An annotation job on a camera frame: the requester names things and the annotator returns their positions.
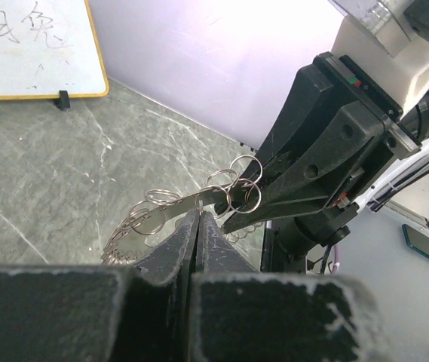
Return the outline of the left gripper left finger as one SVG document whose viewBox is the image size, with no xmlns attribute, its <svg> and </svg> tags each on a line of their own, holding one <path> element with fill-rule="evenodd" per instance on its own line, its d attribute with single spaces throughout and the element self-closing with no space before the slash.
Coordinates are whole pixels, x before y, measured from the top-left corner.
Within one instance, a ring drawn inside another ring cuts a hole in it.
<svg viewBox="0 0 429 362">
<path fill-rule="evenodd" d="M 185 360 L 198 226 L 133 265 L 0 265 L 0 361 Z"/>
</svg>

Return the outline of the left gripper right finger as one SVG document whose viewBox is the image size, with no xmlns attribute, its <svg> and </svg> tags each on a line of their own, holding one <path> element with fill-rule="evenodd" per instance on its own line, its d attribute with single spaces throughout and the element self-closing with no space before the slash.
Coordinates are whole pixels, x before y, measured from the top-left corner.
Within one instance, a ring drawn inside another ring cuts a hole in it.
<svg viewBox="0 0 429 362">
<path fill-rule="evenodd" d="M 199 241 L 212 247 L 191 279 L 193 361 L 385 361 L 388 336 L 375 297 L 345 275 L 231 270 L 233 249 L 211 213 Z"/>
</svg>

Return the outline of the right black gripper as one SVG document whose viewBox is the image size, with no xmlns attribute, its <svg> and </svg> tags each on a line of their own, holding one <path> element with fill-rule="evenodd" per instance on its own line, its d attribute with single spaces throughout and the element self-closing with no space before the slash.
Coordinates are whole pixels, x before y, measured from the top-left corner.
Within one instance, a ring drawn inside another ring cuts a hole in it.
<svg viewBox="0 0 429 362">
<path fill-rule="evenodd" d="M 345 238 L 355 199 L 394 162 L 419 154 L 428 138 L 429 90 L 404 114 L 349 57 L 321 54 L 296 73 L 256 154 L 263 165 L 259 209 L 231 216 L 222 230 L 272 222 L 266 268 L 294 271 L 313 247 Z"/>
</svg>

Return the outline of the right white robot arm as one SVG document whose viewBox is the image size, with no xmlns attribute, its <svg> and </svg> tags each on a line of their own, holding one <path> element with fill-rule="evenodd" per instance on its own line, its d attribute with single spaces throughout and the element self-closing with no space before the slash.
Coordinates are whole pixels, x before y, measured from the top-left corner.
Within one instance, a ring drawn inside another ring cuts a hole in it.
<svg viewBox="0 0 429 362">
<path fill-rule="evenodd" d="M 296 73 L 222 229 L 238 240 L 266 223 L 263 271 L 295 271 L 321 246 L 320 271 L 337 272 L 348 223 L 428 174 L 429 89 L 404 112 L 349 56 L 320 54 Z"/>
</svg>

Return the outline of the white framed whiteboard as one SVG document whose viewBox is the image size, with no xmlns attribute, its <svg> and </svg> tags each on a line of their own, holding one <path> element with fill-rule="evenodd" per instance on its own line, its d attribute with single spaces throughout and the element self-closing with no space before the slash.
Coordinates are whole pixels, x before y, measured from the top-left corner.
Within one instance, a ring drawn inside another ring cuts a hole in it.
<svg viewBox="0 0 429 362">
<path fill-rule="evenodd" d="M 0 100 L 104 97 L 109 81 L 87 1 L 0 1 Z"/>
</svg>

